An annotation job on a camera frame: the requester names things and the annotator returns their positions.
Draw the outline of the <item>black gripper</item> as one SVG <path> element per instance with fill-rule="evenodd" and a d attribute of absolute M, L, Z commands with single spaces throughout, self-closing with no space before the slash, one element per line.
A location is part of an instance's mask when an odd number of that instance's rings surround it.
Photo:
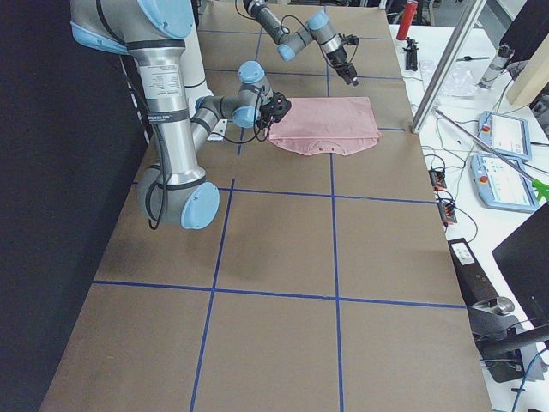
<path fill-rule="evenodd" d="M 343 46 L 328 54 L 331 67 L 337 75 L 347 84 L 356 87 L 359 84 L 357 71 L 352 63 L 347 61 L 347 52 Z"/>
<path fill-rule="evenodd" d="M 292 102 L 280 92 L 273 92 L 271 98 L 260 105 L 259 128 L 268 129 L 279 123 L 291 110 Z"/>

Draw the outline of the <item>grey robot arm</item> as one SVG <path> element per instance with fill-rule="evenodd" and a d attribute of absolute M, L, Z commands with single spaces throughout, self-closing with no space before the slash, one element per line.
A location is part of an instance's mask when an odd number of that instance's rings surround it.
<path fill-rule="evenodd" d="M 243 1 L 247 15 L 258 22 L 277 44 L 277 51 L 285 62 L 297 57 L 309 44 L 318 45 L 327 65 L 347 84 L 359 84 L 353 58 L 348 58 L 345 47 L 359 45 L 354 34 L 337 33 L 328 14 L 320 10 L 302 22 L 293 15 L 285 15 L 279 20 L 266 1 Z"/>
<path fill-rule="evenodd" d="M 159 155 L 137 186 L 149 226 L 207 227 L 217 214 L 220 193 L 199 166 L 197 151 L 220 121 L 265 130 L 285 117 L 291 102 L 271 88 L 257 61 L 248 61 L 238 70 L 237 95 L 206 94 L 191 104 L 185 78 L 192 70 L 202 71 L 202 60 L 199 45 L 185 43 L 196 35 L 189 1 L 73 1 L 70 25 L 79 44 L 136 62 Z"/>

